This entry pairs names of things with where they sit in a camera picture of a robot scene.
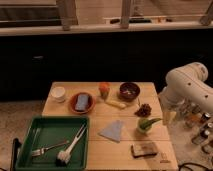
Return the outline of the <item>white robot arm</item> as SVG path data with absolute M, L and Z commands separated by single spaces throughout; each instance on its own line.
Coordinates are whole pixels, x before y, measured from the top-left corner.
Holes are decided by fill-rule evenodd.
M 207 78 L 208 69 L 200 62 L 174 68 L 166 74 L 166 86 L 158 94 L 164 125 L 172 118 L 171 113 L 186 100 L 213 114 L 213 88 L 205 84 Z

